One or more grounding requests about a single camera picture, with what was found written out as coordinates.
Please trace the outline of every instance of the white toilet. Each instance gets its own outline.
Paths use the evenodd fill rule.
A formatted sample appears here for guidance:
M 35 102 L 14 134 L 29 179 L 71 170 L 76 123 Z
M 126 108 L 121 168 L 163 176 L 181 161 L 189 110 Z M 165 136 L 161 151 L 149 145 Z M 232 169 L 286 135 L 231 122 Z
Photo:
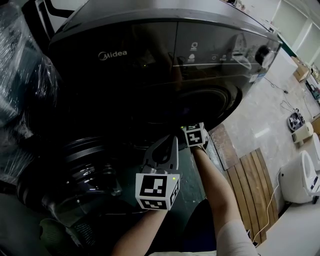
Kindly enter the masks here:
M 316 133 L 308 138 L 299 148 L 300 151 L 307 151 L 310 155 L 316 171 L 320 171 L 320 140 Z
M 303 204 L 320 196 L 320 178 L 307 151 L 303 150 L 280 169 L 280 185 L 284 200 Z

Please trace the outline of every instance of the floor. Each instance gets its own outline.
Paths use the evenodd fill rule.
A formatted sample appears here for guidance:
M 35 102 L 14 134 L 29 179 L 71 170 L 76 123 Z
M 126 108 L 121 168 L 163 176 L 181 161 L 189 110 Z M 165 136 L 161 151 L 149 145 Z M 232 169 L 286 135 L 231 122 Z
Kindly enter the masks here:
M 261 148 L 273 188 L 275 188 L 281 166 L 299 153 L 299 148 L 293 143 L 287 125 L 291 110 L 286 103 L 282 102 L 287 101 L 294 108 L 298 108 L 306 122 L 310 122 L 312 117 L 319 114 L 320 107 L 306 85 L 300 84 L 294 76 L 282 81 L 279 78 L 280 75 L 269 72 L 265 77 L 278 87 L 287 90 L 288 94 L 284 94 L 276 87 L 273 88 L 263 78 L 253 85 L 239 107 L 223 124 L 239 158 Z M 275 192 L 275 198 L 280 211 L 284 206 L 280 189 Z

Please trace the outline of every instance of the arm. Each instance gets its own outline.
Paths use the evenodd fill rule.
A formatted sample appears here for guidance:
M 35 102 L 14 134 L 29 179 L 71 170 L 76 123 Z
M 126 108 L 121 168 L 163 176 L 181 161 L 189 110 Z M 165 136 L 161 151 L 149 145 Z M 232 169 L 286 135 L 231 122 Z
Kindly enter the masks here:
M 191 151 L 198 168 L 206 197 L 209 201 L 215 236 L 229 221 L 241 220 L 234 193 L 223 174 L 214 166 L 207 154 L 199 147 Z
M 144 256 L 167 212 L 167 210 L 149 210 L 134 227 L 120 238 L 115 244 L 111 255 Z

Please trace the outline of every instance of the white sleeve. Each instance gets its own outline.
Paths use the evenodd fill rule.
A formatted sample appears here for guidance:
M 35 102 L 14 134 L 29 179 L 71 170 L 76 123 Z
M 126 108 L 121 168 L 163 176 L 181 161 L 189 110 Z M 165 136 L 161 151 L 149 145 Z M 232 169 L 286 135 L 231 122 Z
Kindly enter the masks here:
M 216 239 L 217 256 L 257 256 L 257 250 L 248 237 L 241 220 L 226 223 Z

